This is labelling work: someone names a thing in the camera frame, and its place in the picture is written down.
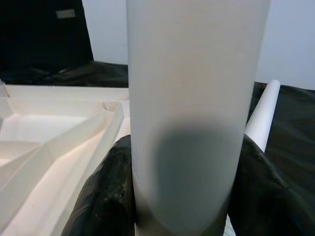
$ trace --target black plastic bag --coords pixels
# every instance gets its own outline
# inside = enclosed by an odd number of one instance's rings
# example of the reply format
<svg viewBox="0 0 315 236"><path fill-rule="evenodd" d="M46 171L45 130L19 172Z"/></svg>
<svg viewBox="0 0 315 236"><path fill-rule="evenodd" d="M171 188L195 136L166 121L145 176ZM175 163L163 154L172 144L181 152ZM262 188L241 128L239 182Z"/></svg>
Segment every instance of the black plastic bag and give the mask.
<svg viewBox="0 0 315 236"><path fill-rule="evenodd" d="M130 135L121 138L85 182L62 236L133 236Z"/></svg>
<svg viewBox="0 0 315 236"><path fill-rule="evenodd" d="M237 236L315 235L315 91L281 86L265 154L244 138L229 215Z"/></svg>
<svg viewBox="0 0 315 236"><path fill-rule="evenodd" d="M11 85L128 87L128 66L89 61L62 68L33 64L24 68L0 71L0 78Z"/></svg>

